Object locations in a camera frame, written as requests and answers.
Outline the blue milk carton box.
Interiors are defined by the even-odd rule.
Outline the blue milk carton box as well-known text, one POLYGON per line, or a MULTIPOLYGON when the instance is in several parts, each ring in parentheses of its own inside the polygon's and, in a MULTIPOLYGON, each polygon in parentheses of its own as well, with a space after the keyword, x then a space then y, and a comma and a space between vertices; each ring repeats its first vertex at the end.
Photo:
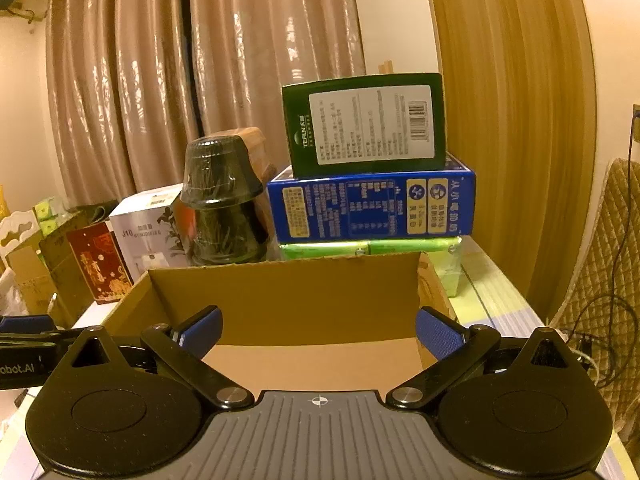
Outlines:
POLYGON ((456 237, 472 233, 476 174, 448 155, 433 171, 296 179, 267 184, 282 244, 456 237))

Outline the red gift box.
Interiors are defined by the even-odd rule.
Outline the red gift box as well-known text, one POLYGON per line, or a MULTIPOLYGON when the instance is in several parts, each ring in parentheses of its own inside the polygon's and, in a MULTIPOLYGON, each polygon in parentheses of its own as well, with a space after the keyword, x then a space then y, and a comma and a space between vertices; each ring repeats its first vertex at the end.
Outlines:
POLYGON ((128 294, 134 283, 107 221, 69 232, 66 240, 97 304, 116 302, 128 294))

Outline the beige pleated curtain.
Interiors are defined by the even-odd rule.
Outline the beige pleated curtain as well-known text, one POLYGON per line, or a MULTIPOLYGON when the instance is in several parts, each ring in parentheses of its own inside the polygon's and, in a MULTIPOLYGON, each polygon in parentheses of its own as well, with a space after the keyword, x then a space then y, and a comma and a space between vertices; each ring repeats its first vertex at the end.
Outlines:
POLYGON ((356 0, 50 0, 66 195, 85 206, 175 184, 191 141, 241 127, 283 168, 282 87, 363 71, 356 0))

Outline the dark stacked wrapped bowls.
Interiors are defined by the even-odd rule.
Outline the dark stacked wrapped bowls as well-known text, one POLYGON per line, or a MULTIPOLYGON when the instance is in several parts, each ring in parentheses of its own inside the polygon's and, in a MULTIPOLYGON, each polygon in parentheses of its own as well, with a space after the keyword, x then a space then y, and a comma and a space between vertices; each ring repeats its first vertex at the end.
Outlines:
POLYGON ((206 136, 186 148, 181 201, 194 212, 189 256, 197 266, 262 260, 269 233, 258 216, 264 192, 236 134, 206 136))

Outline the quilted beige chair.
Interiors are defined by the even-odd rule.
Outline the quilted beige chair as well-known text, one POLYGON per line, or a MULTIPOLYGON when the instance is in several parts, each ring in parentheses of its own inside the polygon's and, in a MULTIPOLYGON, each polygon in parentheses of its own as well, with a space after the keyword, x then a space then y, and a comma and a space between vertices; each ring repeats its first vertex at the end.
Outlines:
POLYGON ((574 349, 589 342, 592 378, 623 430, 639 416, 639 164, 608 167, 582 265, 552 318, 574 349))

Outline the open cardboard box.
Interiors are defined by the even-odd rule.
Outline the open cardboard box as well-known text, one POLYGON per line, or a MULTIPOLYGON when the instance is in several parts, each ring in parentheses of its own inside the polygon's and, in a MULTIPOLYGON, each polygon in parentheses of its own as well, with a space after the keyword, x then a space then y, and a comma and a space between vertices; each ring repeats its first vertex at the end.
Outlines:
POLYGON ((431 260, 412 252, 155 269, 105 326, 137 337, 208 306, 224 329, 205 363, 254 394, 386 393, 436 361, 416 338, 419 310, 454 317, 431 260))

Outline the wall power socket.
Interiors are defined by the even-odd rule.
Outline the wall power socket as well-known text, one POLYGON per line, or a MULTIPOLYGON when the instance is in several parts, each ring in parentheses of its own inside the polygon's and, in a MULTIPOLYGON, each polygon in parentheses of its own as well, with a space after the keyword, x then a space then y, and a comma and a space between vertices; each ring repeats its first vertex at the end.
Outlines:
POLYGON ((634 103, 634 117, 631 124, 632 138, 634 142, 640 143, 640 105, 634 103))

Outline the white humidifier box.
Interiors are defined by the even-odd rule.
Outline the white humidifier box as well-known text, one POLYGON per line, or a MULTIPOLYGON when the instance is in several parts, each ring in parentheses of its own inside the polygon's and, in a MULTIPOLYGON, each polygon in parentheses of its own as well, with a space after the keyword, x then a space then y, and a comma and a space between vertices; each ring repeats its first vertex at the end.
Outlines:
POLYGON ((111 212, 113 233, 134 282, 149 270, 190 266, 176 218, 181 191, 181 183, 143 191, 124 198, 111 212))

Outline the dark green tea box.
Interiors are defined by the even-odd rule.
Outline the dark green tea box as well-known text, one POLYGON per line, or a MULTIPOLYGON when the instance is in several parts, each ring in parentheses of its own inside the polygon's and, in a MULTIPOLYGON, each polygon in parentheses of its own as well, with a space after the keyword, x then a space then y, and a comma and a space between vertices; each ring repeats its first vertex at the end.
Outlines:
POLYGON ((282 106, 296 178, 445 167, 439 73, 288 84, 282 88, 282 106))

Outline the yellow wooden curtain panel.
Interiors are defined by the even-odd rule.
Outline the yellow wooden curtain panel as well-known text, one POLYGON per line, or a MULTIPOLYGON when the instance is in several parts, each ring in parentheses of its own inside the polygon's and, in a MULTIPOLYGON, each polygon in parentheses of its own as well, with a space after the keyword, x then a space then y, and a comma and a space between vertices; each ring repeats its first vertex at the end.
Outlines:
POLYGON ((577 262, 597 140, 582 0, 430 0, 448 150, 476 174, 473 238, 541 318, 577 262))

